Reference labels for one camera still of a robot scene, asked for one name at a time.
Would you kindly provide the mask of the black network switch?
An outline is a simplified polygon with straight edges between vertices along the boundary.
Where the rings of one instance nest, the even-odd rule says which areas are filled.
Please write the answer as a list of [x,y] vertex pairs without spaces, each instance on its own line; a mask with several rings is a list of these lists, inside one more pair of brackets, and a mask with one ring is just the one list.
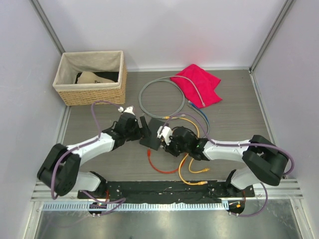
[[151,134],[150,136],[147,136],[146,138],[142,138],[140,140],[140,145],[143,145],[153,150],[158,150],[161,144],[161,140],[157,138],[157,135],[158,135],[159,128],[163,125],[164,125],[163,121],[159,119],[151,118],[151,120],[148,123],[148,128]]

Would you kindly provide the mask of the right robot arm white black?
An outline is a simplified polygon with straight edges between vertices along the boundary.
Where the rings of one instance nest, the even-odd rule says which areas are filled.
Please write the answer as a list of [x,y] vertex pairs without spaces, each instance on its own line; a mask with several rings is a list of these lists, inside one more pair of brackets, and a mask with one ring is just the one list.
[[243,169],[233,170],[225,184],[229,196],[238,196],[243,189],[257,183],[278,186],[289,161],[289,155],[260,135],[244,141],[217,141],[198,137],[183,126],[172,130],[158,129],[157,137],[164,141],[166,152],[173,156],[188,154],[195,160],[229,160],[244,163]]

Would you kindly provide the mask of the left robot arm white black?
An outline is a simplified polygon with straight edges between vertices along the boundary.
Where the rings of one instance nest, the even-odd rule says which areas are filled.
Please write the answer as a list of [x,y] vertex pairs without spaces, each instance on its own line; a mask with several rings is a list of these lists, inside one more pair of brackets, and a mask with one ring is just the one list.
[[145,117],[136,118],[134,113],[124,111],[118,121],[96,137],[75,145],[54,145],[41,165],[37,178],[51,189],[52,198],[65,196],[77,190],[84,197],[102,198],[107,182],[94,171],[80,172],[80,166],[96,156],[111,152],[127,141],[150,136]]

